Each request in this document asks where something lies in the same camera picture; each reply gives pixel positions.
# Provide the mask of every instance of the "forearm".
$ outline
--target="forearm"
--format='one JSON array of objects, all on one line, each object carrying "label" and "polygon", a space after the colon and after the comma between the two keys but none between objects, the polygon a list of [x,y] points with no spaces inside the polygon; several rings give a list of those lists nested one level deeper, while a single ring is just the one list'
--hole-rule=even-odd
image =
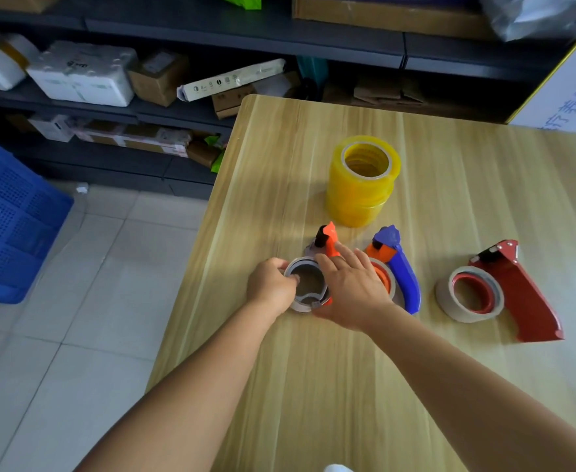
[{"label": "forearm", "polygon": [[247,304],[142,398],[79,471],[209,470],[273,318]]},{"label": "forearm", "polygon": [[576,470],[576,430],[399,307],[366,333],[472,471]]}]

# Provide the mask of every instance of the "person's right arm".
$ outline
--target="person's right arm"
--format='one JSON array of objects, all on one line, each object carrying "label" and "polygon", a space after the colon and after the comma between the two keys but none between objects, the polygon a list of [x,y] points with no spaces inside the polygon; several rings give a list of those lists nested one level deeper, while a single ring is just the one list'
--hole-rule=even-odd
[{"label": "person's right arm", "polygon": [[576,470],[576,429],[395,305],[366,253],[337,250],[316,255],[334,301],[313,313],[370,336],[471,472]]}]

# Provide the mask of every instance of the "table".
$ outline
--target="table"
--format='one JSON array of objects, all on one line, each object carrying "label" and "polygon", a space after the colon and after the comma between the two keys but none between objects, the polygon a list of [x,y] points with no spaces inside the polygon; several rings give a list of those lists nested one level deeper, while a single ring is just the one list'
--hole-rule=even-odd
[{"label": "table", "polygon": [[[394,223],[422,286],[421,321],[576,427],[576,135],[251,95],[240,109],[149,387],[244,299],[254,265],[293,259],[329,222],[324,193],[347,136],[393,145],[402,172],[365,247]],[[559,314],[566,340],[519,344],[507,312],[452,321],[434,284],[504,238]],[[265,338],[218,471],[465,470],[395,366],[361,333],[284,314]]]}]

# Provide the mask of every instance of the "white sign board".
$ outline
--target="white sign board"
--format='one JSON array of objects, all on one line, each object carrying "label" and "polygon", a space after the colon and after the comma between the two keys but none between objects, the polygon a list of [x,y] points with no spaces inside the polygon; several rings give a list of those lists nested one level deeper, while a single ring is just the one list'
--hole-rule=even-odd
[{"label": "white sign board", "polygon": [[507,123],[576,133],[576,46]]}]

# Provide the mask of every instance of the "hand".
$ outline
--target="hand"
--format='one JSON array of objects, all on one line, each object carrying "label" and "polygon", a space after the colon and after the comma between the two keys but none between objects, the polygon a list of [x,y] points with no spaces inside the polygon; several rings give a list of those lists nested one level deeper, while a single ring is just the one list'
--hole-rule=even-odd
[{"label": "hand", "polygon": [[264,305],[278,317],[288,309],[297,293],[299,277],[284,277],[288,261],[269,258],[257,264],[246,285],[246,301]]},{"label": "hand", "polygon": [[365,252],[358,248],[352,252],[340,242],[335,246],[342,257],[315,256],[330,288],[332,304],[313,309],[312,314],[364,332],[368,315],[390,308],[393,301]]}]

